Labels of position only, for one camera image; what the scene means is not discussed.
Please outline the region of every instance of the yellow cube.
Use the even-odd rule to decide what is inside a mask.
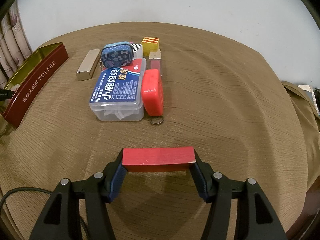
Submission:
[[[159,38],[145,37],[143,38],[141,44],[143,48],[143,55],[149,56],[151,49],[155,49],[155,50],[159,49]]]

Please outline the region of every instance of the clear plastic container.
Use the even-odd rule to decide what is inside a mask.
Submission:
[[[101,121],[139,121],[144,107],[141,83],[147,61],[137,58],[129,66],[101,72],[89,106]]]

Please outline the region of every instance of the pink object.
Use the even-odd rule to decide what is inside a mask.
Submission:
[[[150,60],[150,69],[157,69],[161,73],[160,70],[160,60],[157,59],[151,59]]]

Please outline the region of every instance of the patterned curtain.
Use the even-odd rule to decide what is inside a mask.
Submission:
[[[30,55],[15,1],[0,24],[0,89]]]

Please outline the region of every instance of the blue label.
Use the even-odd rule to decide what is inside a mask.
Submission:
[[[133,102],[137,99],[141,59],[128,68],[109,68],[101,72],[90,103]]]

